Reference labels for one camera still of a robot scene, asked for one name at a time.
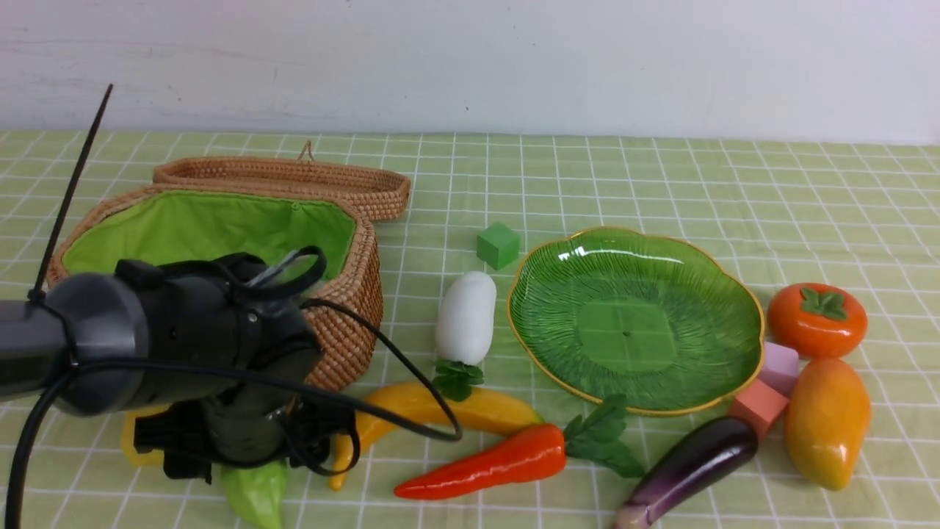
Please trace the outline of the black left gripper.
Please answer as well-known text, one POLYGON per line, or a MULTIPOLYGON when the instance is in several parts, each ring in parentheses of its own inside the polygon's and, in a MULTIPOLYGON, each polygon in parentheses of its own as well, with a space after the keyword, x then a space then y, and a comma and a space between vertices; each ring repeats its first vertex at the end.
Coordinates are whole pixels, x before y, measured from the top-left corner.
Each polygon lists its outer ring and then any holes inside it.
POLYGON ((212 467, 252 469, 282 461, 332 478, 361 456, 355 411, 281 389, 241 384, 132 419, 132 452, 162 454, 174 480, 212 482, 212 467))

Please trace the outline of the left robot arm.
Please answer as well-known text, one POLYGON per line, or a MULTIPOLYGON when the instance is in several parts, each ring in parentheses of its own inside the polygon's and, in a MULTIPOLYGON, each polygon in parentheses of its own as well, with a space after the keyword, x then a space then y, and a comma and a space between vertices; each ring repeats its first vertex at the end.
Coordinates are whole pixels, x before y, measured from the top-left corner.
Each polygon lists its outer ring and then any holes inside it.
POLYGON ((357 438, 355 412, 288 389, 198 374, 242 369, 300 383, 322 357, 302 316, 301 292, 318 272, 284 278, 247 253, 209 262, 118 262, 80 273, 40 301, 2 301, 2 399, 40 394, 94 359, 150 359, 184 371, 100 370, 78 375, 54 399, 75 417, 162 411, 132 421, 131 449, 162 453, 174 480, 211 481, 215 466, 289 462, 327 475, 333 439, 357 438))

